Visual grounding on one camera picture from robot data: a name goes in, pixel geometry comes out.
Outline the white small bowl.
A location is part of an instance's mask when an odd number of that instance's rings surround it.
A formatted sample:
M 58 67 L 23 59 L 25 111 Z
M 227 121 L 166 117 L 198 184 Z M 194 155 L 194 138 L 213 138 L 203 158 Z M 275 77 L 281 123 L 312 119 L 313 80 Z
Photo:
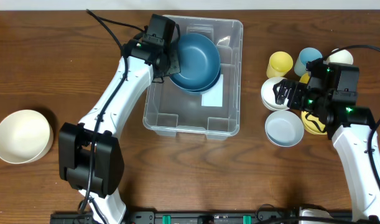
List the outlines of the white small bowl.
M 272 77 L 264 82 L 261 88 L 261 98 L 264 106 L 271 111 L 282 111 L 288 110 L 289 107 L 286 105 L 288 100 L 285 101 L 283 105 L 276 104 L 275 95 L 273 92 L 273 87 L 275 84 L 284 80 L 284 77 Z

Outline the yellow small bowl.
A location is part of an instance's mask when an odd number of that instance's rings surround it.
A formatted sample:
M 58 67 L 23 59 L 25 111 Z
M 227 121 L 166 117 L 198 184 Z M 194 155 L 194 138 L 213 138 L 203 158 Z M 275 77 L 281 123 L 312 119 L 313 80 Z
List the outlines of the yellow small bowl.
M 323 132 L 325 129 L 325 125 L 321 123 L 317 117 L 310 115 L 307 115 L 308 112 L 302 111 L 301 112 L 301 120 L 304 125 L 304 129 L 309 132 L 310 134 L 315 135 L 324 135 L 327 134 L 327 132 Z

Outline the dark blue bowl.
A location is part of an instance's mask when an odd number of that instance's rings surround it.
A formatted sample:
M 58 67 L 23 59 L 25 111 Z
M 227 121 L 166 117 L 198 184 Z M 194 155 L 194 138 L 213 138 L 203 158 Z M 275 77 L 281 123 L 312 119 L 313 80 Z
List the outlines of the dark blue bowl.
M 221 76 L 221 70 L 219 70 L 215 79 L 207 87 L 202 88 L 201 90 L 192 91 L 192 90 L 182 88 L 181 86 L 178 86 L 178 85 L 177 85 L 177 87 L 179 89 L 181 89 L 182 91 L 184 91 L 185 93 L 188 93 L 189 95 L 202 95 L 202 94 L 206 93 L 209 89 L 213 88 L 218 83 L 220 76 Z
M 176 86 L 197 91 L 207 87 L 221 70 L 219 51 L 204 35 L 190 33 L 181 36 L 178 42 L 181 72 L 171 75 Z

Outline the light grey small bowl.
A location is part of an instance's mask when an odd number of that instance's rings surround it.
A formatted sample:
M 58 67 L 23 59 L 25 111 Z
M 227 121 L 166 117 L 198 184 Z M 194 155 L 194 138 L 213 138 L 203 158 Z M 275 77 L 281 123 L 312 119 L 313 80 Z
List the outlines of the light grey small bowl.
M 275 111 L 271 113 L 264 125 L 268 140 L 276 146 L 292 147 L 304 136 L 301 119 L 291 111 Z

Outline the cream large bowl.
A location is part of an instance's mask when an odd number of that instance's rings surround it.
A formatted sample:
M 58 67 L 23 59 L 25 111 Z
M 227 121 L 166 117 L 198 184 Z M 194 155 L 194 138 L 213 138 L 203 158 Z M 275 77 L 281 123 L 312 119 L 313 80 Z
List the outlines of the cream large bowl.
M 49 152 L 52 143 L 53 129 L 38 111 L 16 111 L 0 122 L 0 159 L 7 163 L 37 161 Z

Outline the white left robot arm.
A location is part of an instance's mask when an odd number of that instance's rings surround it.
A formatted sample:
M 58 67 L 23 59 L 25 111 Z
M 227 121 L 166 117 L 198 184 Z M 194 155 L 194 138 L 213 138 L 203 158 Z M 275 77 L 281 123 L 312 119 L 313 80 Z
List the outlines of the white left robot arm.
M 156 78 L 178 73 L 178 42 L 130 40 L 121 47 L 116 73 L 78 124 L 58 135 L 59 174 L 91 204 L 97 222 L 121 223 L 126 213 L 118 185 L 124 172 L 119 146 L 123 127 L 142 93 Z

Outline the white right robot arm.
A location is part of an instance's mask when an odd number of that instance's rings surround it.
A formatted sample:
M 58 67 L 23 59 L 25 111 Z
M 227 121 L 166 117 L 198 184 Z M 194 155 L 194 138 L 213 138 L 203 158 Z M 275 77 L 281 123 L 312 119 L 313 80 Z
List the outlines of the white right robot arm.
M 272 87 L 278 105 L 307 111 L 324 124 L 344 172 L 352 202 L 353 220 L 380 221 L 379 123 L 369 108 L 357 107 L 357 82 L 308 83 L 282 79 Z

